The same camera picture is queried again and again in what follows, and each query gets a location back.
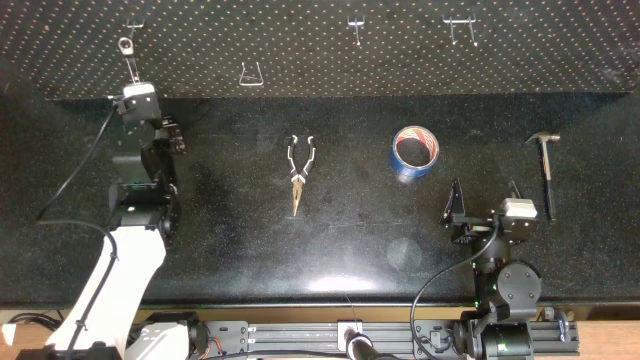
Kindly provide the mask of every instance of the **pliers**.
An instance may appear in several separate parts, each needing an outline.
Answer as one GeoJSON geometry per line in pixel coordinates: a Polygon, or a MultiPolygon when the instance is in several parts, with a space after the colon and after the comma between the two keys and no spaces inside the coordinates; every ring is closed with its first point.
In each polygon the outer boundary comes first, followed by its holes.
{"type": "Polygon", "coordinates": [[[307,159],[307,163],[304,165],[304,168],[302,168],[302,173],[298,172],[296,163],[293,161],[293,149],[298,143],[297,136],[291,136],[291,142],[287,148],[287,160],[289,160],[289,167],[291,168],[290,174],[293,175],[291,178],[291,184],[293,186],[293,216],[296,216],[298,213],[298,205],[300,205],[300,197],[302,196],[302,186],[307,182],[309,173],[311,169],[313,169],[313,164],[316,161],[316,141],[313,139],[313,136],[309,136],[307,142],[309,143],[309,159],[307,159]]]}

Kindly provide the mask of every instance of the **pliers jaw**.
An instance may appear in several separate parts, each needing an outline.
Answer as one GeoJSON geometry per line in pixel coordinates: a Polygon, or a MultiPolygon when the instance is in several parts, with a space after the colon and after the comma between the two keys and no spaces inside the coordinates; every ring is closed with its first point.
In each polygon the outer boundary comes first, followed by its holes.
{"type": "Polygon", "coordinates": [[[304,183],[301,179],[295,179],[291,182],[293,184],[293,216],[296,216],[298,206],[300,205],[300,198],[302,197],[302,185],[304,183]]]}

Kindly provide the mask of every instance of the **tape roll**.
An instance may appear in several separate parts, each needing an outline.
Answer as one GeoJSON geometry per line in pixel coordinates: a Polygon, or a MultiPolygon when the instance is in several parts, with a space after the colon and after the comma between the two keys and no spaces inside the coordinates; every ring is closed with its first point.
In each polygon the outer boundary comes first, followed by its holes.
{"type": "Polygon", "coordinates": [[[421,126],[407,126],[400,130],[393,138],[391,165],[399,175],[418,178],[429,172],[431,167],[436,163],[436,160],[438,160],[439,153],[440,146],[438,145],[438,140],[436,140],[436,137],[431,131],[421,126]],[[417,139],[429,150],[429,162],[427,164],[421,166],[410,165],[400,157],[397,146],[406,139],[417,139]]]}

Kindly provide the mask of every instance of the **hammer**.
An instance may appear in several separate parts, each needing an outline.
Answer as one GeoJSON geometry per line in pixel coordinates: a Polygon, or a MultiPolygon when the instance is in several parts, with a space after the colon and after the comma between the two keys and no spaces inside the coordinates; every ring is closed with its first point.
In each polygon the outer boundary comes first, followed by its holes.
{"type": "Polygon", "coordinates": [[[542,148],[542,170],[544,172],[544,193],[547,200],[547,216],[549,221],[555,221],[556,219],[556,209],[553,204],[553,191],[551,190],[551,169],[549,167],[549,155],[547,155],[547,141],[558,141],[560,140],[559,134],[549,134],[546,131],[539,132],[537,134],[533,134],[527,142],[530,142],[533,139],[538,139],[540,142],[540,147],[542,148]]]}

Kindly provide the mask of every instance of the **hammer handle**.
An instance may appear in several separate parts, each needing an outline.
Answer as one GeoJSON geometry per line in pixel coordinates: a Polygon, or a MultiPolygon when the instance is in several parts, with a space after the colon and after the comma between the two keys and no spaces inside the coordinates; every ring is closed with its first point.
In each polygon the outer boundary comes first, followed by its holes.
{"type": "Polygon", "coordinates": [[[547,216],[549,221],[556,220],[556,206],[553,202],[553,190],[551,190],[551,179],[544,182],[544,193],[547,197],[547,216]]]}

